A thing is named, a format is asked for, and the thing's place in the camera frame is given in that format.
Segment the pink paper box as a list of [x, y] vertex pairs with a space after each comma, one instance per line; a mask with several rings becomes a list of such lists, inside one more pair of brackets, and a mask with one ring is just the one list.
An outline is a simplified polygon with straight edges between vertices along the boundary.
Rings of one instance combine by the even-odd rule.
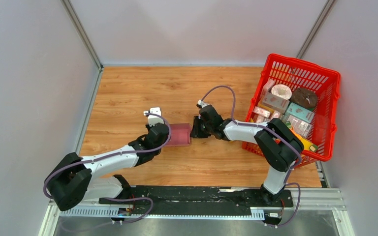
[[191, 125], [189, 123], [170, 124], [171, 138], [166, 147], [185, 147], [190, 145]]

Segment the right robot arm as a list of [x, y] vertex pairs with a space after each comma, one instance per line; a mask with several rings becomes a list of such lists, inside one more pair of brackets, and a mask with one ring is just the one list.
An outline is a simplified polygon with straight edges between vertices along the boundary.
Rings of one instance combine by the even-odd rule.
[[258, 145], [269, 164], [267, 177], [262, 184], [261, 199], [268, 206], [275, 205], [286, 185], [287, 175], [304, 151], [302, 141], [279, 118], [262, 123], [223, 119], [211, 104], [197, 106], [192, 138], [210, 136], [224, 141], [242, 141]]

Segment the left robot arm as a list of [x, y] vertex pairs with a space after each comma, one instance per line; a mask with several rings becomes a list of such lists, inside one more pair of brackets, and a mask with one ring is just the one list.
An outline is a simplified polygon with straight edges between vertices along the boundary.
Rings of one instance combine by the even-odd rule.
[[88, 199], [109, 198], [125, 204], [131, 196], [128, 182], [120, 175], [103, 176], [151, 161], [169, 139], [170, 126], [157, 123], [148, 129], [147, 134], [120, 149], [83, 157], [75, 152], [68, 153], [45, 179], [43, 192], [61, 211]]

